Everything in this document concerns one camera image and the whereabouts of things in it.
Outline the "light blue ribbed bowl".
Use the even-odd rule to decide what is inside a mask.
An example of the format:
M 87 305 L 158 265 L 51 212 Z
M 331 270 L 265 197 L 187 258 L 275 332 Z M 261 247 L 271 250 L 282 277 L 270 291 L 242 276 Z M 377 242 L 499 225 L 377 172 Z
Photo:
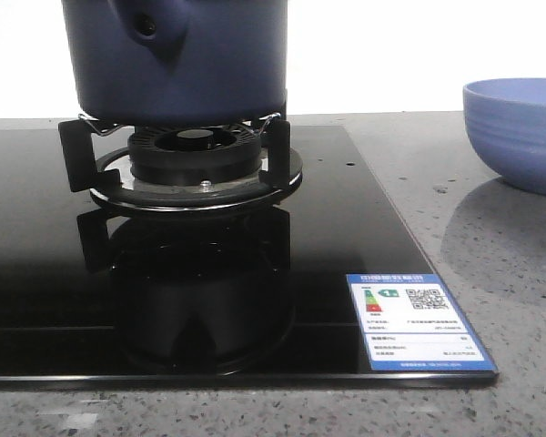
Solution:
M 516 188 L 546 195 L 546 77 L 487 79 L 462 89 L 472 148 Z

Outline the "dark blue cooking pot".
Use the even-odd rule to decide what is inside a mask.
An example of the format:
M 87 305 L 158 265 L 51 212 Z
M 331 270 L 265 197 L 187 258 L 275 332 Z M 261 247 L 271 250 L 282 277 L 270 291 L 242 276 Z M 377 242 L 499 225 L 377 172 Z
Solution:
M 132 126 L 263 117 L 286 102 L 284 1 L 65 1 L 79 106 Z

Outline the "black pot support grate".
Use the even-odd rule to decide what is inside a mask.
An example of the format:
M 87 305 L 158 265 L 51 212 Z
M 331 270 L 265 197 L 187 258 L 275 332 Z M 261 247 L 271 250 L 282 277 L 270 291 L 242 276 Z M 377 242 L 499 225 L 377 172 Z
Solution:
M 242 178 L 193 186 L 145 182 L 131 173 L 128 139 L 147 128 L 236 127 L 260 138 L 260 166 Z M 88 191 L 95 203 L 123 216 L 195 218 L 239 214 L 278 204 L 301 185 L 303 163 L 291 146 L 291 126 L 285 106 L 254 116 L 194 123 L 135 123 L 126 146 L 98 158 L 93 137 L 106 137 L 122 128 L 116 121 L 86 115 L 59 124 L 58 132 L 73 192 Z

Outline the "blue white energy label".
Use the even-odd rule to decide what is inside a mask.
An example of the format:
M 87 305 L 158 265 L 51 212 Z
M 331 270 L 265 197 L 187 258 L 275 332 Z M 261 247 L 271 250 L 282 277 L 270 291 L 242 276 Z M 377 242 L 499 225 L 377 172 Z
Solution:
M 346 278 L 372 370 L 497 370 L 438 275 Z

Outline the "black glass gas cooktop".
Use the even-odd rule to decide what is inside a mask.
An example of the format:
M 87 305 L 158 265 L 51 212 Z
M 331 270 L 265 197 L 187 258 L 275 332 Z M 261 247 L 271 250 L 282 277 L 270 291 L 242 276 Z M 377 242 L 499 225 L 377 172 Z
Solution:
M 159 221 L 72 193 L 55 126 L 0 128 L 0 390 L 492 385 L 370 368 L 346 276 L 436 273 L 343 127 L 292 144 L 280 206 Z

